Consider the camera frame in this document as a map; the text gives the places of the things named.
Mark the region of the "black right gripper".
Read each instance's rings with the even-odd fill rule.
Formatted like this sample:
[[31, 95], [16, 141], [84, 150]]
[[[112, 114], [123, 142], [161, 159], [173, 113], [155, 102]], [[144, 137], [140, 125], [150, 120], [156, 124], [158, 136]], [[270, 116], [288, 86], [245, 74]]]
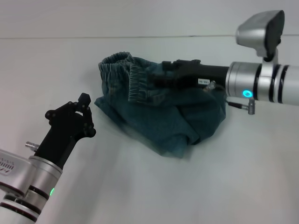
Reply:
[[149, 74], [149, 83], [154, 87], [175, 89], [205, 88], [210, 84], [225, 86], [229, 67], [203, 65], [200, 60], [162, 61], [164, 72], [173, 72], [173, 77], [166, 77], [164, 73]]

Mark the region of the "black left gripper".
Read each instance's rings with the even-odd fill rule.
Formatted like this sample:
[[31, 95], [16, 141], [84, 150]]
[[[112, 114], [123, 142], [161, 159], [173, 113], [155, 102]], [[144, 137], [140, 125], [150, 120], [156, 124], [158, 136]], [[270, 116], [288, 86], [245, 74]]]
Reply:
[[58, 109], [46, 112], [50, 130], [35, 152], [35, 156], [46, 159], [63, 169], [76, 143], [82, 138], [92, 138], [94, 129], [90, 95], [82, 93], [78, 102], [69, 102]]

